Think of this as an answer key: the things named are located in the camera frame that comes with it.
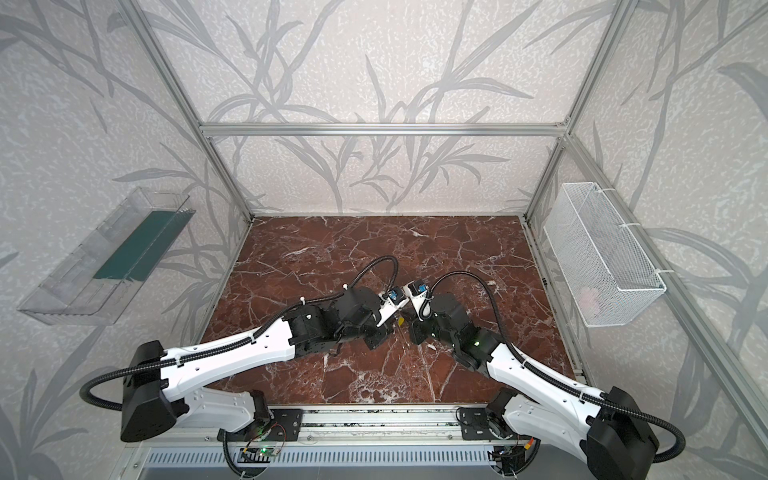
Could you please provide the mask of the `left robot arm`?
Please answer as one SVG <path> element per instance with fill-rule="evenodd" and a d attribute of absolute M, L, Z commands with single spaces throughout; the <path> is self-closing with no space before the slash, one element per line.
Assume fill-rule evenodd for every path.
<path fill-rule="evenodd" d="M 140 442 L 175 426 L 235 433 L 266 422 L 262 395 L 217 392 L 210 384 L 356 339 L 375 349 L 407 302 L 399 287 L 384 297 L 366 287 L 349 288 L 329 302 L 300 303 L 257 329 L 220 340 L 171 349 L 146 342 L 136 349 L 133 370 L 123 381 L 120 439 Z"/>

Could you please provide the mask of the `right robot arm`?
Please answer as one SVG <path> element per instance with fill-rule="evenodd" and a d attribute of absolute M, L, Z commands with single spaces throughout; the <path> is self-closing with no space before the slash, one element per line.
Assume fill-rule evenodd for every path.
<path fill-rule="evenodd" d="M 496 416 L 497 434 L 534 437 L 583 461 L 597 479 L 644 479 L 659 448 L 648 421 L 633 417 L 633 398 L 605 393 L 570 379 L 512 350 L 501 336 L 472 323 L 451 294 L 414 293 L 413 341 L 451 347 L 465 369 L 505 385 Z"/>

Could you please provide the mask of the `pink object in basket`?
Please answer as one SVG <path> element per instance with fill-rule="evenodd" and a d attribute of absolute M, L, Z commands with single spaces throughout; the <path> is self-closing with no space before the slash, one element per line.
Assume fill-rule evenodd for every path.
<path fill-rule="evenodd" d="M 600 291 L 594 287 L 582 287 L 577 295 L 577 303 L 582 310 L 599 312 L 602 304 Z"/>

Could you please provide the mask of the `small circuit board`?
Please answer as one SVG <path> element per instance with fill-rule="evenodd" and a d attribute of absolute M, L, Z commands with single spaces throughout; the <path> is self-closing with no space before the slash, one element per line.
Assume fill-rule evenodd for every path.
<path fill-rule="evenodd" d="M 239 461 L 246 464 L 269 463 L 281 452 L 282 448 L 279 446 L 245 447 L 240 450 Z"/>

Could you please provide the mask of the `green felt pad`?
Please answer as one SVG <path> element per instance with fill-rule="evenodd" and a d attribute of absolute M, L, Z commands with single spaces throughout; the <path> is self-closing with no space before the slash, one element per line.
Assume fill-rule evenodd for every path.
<path fill-rule="evenodd" d="M 144 282 L 196 213 L 155 210 L 128 236 L 93 279 Z"/>

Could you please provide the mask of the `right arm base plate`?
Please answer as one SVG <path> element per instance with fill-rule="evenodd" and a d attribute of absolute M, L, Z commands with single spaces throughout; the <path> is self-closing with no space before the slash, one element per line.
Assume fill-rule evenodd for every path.
<path fill-rule="evenodd" d="M 459 407 L 456 410 L 456 420 L 461 429 L 461 436 L 466 441 L 496 440 L 491 431 L 488 416 L 484 407 Z"/>

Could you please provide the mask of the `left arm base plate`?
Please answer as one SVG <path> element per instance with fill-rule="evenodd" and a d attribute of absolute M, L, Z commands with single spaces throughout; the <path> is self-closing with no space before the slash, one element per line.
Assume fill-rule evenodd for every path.
<path fill-rule="evenodd" d="M 304 411 L 299 408 L 272 409 L 269 418 L 257 418 L 239 431 L 240 441 L 296 442 L 302 427 Z"/>

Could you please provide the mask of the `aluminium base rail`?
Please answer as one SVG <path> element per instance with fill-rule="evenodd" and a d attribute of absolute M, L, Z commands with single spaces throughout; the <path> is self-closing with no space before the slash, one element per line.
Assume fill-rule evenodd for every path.
<path fill-rule="evenodd" d="M 250 397 L 227 398 L 221 404 L 210 400 L 190 402 L 188 412 L 174 414 L 138 413 L 129 416 L 120 438 L 126 443 L 139 443 L 173 434 L 190 435 L 203 432 L 219 439 L 236 434 L 257 418 L 269 418 L 272 409 L 257 406 Z M 304 411 L 301 431 L 296 442 L 365 443 L 376 441 L 399 443 L 418 441 L 458 442 L 462 439 L 451 405 L 347 406 L 299 408 Z M 480 440 L 497 444 L 523 444 L 539 439 L 562 450 L 579 448 L 585 441 L 592 422 L 598 417 L 593 404 L 563 402 L 552 409 L 524 396 L 514 396 L 505 405 L 484 406 L 496 440 Z"/>

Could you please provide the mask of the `clear plastic wall bin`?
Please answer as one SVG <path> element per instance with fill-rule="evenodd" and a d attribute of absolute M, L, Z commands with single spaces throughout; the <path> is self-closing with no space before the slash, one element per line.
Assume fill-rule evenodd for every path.
<path fill-rule="evenodd" d="M 135 188 L 19 311 L 46 325 L 115 324 L 195 213 L 188 194 Z"/>

